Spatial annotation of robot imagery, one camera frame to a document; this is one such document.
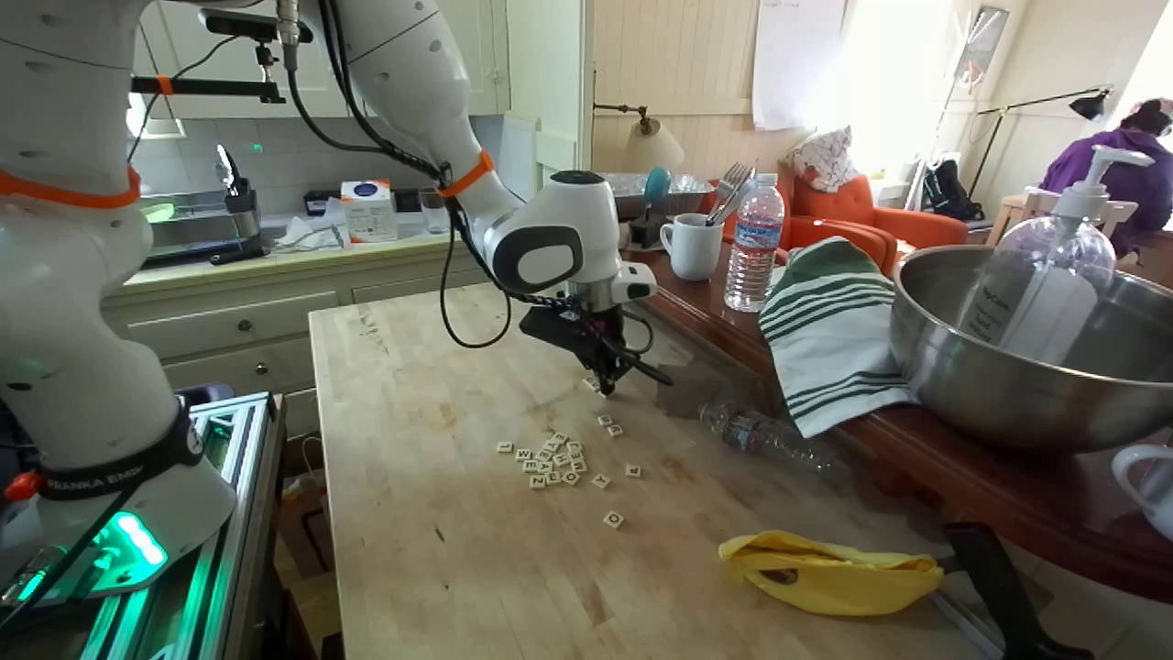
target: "wooden table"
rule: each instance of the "wooden table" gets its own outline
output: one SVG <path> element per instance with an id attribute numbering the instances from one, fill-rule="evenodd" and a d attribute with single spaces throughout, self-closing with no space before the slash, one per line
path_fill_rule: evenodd
<path id="1" fill-rule="evenodd" d="M 658 279 L 658 298 L 645 307 L 751 367 L 778 395 L 753 314 L 723 306 L 723 269 L 709 281 L 679 281 L 663 256 L 645 260 Z M 1173 544 L 1115 483 L 1111 450 L 1038 463 L 973 444 L 922 406 L 885 406 L 840 427 L 836 435 L 867 450 L 880 469 L 922 487 L 946 517 L 982 521 L 1076 577 L 1173 600 Z"/>
<path id="2" fill-rule="evenodd" d="M 460 336 L 491 336 L 488 285 L 449 295 Z M 505 334 L 456 347 L 436 295 L 310 312 L 322 455 L 348 655 L 966 655 L 921 600 L 885 619 L 801 615 L 724 581 L 714 545 L 790 527 L 867 551 L 938 551 L 902 511 L 734 455 L 665 417 L 641 374 L 602 400 L 582 367 Z M 658 334 L 656 364 L 691 364 Z M 624 427 L 607 435 L 596 412 Z M 498 439 L 585 449 L 592 483 L 528 490 Z"/>

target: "orange ring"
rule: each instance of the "orange ring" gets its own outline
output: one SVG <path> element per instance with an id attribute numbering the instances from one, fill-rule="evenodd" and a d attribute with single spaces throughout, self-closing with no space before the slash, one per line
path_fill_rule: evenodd
<path id="1" fill-rule="evenodd" d="M 64 187 L 48 187 L 35 180 L 17 180 L 12 172 L 0 172 L 0 198 L 35 198 L 35 203 L 51 203 L 51 205 L 78 205 L 78 210 L 124 210 L 137 203 L 137 172 L 128 169 L 128 187 L 115 193 L 82 193 L 82 191 L 64 191 Z"/>
<path id="2" fill-rule="evenodd" d="M 488 149 L 478 149 L 475 155 L 475 165 L 465 172 L 465 176 L 456 176 L 449 187 L 443 187 L 438 191 L 438 198 L 447 203 L 447 198 L 456 198 L 460 191 L 469 191 L 478 176 L 488 176 L 491 172 L 491 155 Z"/>
<path id="3" fill-rule="evenodd" d="M 158 94 L 175 94 L 170 78 L 155 78 L 155 83 L 158 83 Z"/>

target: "wooden cutting board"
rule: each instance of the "wooden cutting board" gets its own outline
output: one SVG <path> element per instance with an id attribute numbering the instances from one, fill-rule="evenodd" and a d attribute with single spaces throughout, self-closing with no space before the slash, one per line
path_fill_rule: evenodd
<path id="1" fill-rule="evenodd" d="M 929 600 L 885 619 L 819 619 L 723 571 L 718 544 L 763 527 L 928 551 L 846 469 L 817 476 L 737 455 L 698 417 L 663 414 L 669 391 L 641 374 L 602 400 L 574 355 L 517 330 L 493 347 L 456 347 L 436 306 L 423 295 L 310 312 L 348 655 L 972 653 Z M 460 336 L 503 325 L 488 285 L 449 290 L 447 307 Z M 652 355 L 681 374 L 696 367 L 663 330 Z M 549 433 L 582 444 L 588 474 L 530 490 L 493 449 L 539 449 Z M 626 517 L 619 531 L 602 526 L 607 511 Z"/>

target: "banana peel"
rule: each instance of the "banana peel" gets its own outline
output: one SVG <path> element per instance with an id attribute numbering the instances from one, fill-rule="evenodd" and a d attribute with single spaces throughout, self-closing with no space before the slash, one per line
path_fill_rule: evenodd
<path id="1" fill-rule="evenodd" d="M 943 587 L 946 568 L 921 553 L 872 553 L 790 531 L 737 534 L 718 545 L 737 584 L 817 615 L 891 615 Z"/>

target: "plastic water bottle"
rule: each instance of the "plastic water bottle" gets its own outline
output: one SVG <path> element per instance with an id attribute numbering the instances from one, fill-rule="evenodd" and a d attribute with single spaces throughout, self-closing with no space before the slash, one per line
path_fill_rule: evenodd
<path id="1" fill-rule="evenodd" d="M 779 240 L 783 203 L 778 180 L 758 172 L 740 203 L 734 254 L 724 270 L 724 306 L 734 312 L 758 312 L 769 285 L 774 248 Z"/>

